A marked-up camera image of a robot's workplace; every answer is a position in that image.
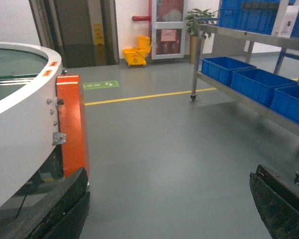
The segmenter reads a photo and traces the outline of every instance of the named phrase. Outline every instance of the red pipe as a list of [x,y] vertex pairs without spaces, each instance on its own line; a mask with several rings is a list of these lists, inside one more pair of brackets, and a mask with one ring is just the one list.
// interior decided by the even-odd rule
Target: red pipe
[[151,21],[151,16],[132,16],[133,21]]

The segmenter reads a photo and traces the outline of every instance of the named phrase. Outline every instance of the gray floor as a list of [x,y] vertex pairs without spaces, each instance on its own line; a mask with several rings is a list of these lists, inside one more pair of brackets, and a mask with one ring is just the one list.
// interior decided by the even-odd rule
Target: gray floor
[[[276,60],[251,64],[273,71]],[[84,82],[119,82],[85,91],[87,103],[188,91],[192,71],[188,63],[68,70]],[[299,63],[286,61],[281,74],[297,77]],[[292,179],[299,138],[217,90],[189,96],[86,107],[91,210],[81,239],[271,238],[249,174],[262,163]]]

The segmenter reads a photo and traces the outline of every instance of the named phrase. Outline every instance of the paper notice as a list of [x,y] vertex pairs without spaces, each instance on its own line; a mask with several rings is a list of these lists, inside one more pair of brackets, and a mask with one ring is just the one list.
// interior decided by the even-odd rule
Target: paper notice
[[176,30],[162,29],[160,41],[176,41]]

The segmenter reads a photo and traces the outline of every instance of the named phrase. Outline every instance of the orange warning label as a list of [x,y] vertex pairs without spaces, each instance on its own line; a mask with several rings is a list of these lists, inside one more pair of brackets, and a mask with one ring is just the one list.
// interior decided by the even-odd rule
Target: orange warning label
[[52,63],[50,64],[50,66],[56,66],[58,64],[57,61],[52,61]]
[[51,72],[52,72],[51,70],[47,70],[43,73],[42,76],[49,76]]

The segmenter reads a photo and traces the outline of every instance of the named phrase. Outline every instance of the metal shelving cart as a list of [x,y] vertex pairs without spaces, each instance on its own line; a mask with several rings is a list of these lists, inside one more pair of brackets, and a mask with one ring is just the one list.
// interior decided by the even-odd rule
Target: metal shelving cart
[[234,29],[229,29],[229,28],[218,27],[216,24],[200,24],[198,27],[199,27],[199,29],[198,29],[199,35],[198,35],[198,43],[197,43],[196,63],[195,63],[195,67],[194,67],[193,80],[192,80],[192,91],[191,91],[191,96],[190,96],[191,99],[193,101],[196,100],[197,79],[200,79],[200,80],[208,83],[209,85],[215,87],[216,89],[222,91],[223,93],[227,94],[228,96],[232,97],[233,99],[237,100],[238,102],[240,102],[240,103],[246,105],[247,107],[251,108],[252,110],[256,111],[262,117],[265,117],[265,118],[275,122],[276,124],[282,126],[283,128],[287,129],[288,131],[299,136],[299,124],[270,110],[268,107],[265,107],[255,101],[251,100],[250,98],[223,85],[222,83],[219,83],[218,81],[204,75],[199,70],[199,65],[200,65],[200,60],[201,60],[201,59],[199,59],[199,57],[200,57],[199,53],[201,52],[201,41],[202,41],[202,35],[203,35],[204,31],[249,40],[250,44],[249,44],[248,53],[247,53],[246,60],[245,60],[246,63],[250,62],[251,54],[252,54],[252,50],[253,50],[253,46],[254,46],[255,42],[281,47],[282,50],[278,57],[278,61],[277,61],[276,68],[274,71],[275,74],[279,73],[279,70],[282,65],[284,57],[290,57],[290,58],[299,60],[298,55],[287,53],[287,49],[299,51],[299,39],[283,38],[283,37],[276,37],[276,36],[264,35],[264,34],[241,31],[241,30],[234,30]]

